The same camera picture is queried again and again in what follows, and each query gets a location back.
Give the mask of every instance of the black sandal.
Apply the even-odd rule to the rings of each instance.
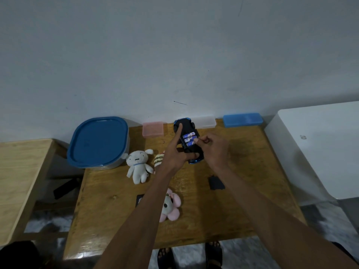
[[[174,262],[172,249],[170,248],[169,252],[164,255],[162,253],[163,250],[166,253],[165,248],[161,248],[160,250],[158,250],[157,253],[158,269],[168,269],[168,268],[176,269],[176,263]]]
[[[206,252],[206,268],[208,268],[208,261],[209,260],[215,260],[219,262],[222,266],[222,247],[216,246],[219,244],[218,241],[213,242],[215,245],[210,245],[206,242],[205,244],[205,252]]]

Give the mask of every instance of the wooden table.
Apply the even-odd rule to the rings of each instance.
[[[0,246],[21,238],[54,154],[66,151],[53,139],[0,143]]]
[[[165,136],[142,138],[142,127],[130,128],[130,151],[154,149],[162,152],[173,138],[173,125],[164,125]],[[214,131],[230,141],[229,164],[233,170],[274,203],[305,222],[274,155],[259,126],[199,129],[200,135]],[[144,194],[155,179],[135,185],[126,177],[128,166],[84,174],[74,219],[64,252],[65,259],[101,254],[135,209],[136,196]],[[159,224],[154,248],[197,244],[254,235],[248,219],[227,189],[210,190],[213,175],[205,161],[183,168],[172,178],[170,188],[182,199],[177,221]]]

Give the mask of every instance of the forearm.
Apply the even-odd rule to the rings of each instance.
[[[159,170],[94,269],[147,268],[172,170]]]
[[[229,168],[216,171],[282,268],[357,268],[347,255],[272,203]]]

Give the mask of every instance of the floor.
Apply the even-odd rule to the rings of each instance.
[[[302,207],[310,227],[327,240],[342,244],[359,259],[359,235],[354,230],[343,210],[335,202],[323,202]],[[68,231],[72,221],[72,210],[57,212],[35,212],[26,232],[44,230]],[[234,239],[220,242],[223,249],[223,268],[279,268],[258,237]],[[43,255],[53,255],[57,268],[90,269],[98,257],[62,261],[65,239],[36,245]],[[173,248],[178,268],[204,268],[204,245],[188,245]],[[157,267],[157,250],[153,250],[149,268]]]

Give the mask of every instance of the black card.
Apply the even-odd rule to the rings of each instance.
[[[137,195],[137,197],[136,197],[136,207],[137,207],[138,203],[140,203],[140,201],[141,201],[141,199],[142,199],[142,197],[143,197],[144,195],[145,195],[145,194],[139,194],[139,195]]]
[[[208,182],[209,182],[209,188],[211,190],[223,190],[225,189],[224,184],[222,183],[222,181],[218,178],[218,176],[210,176],[208,178]]]

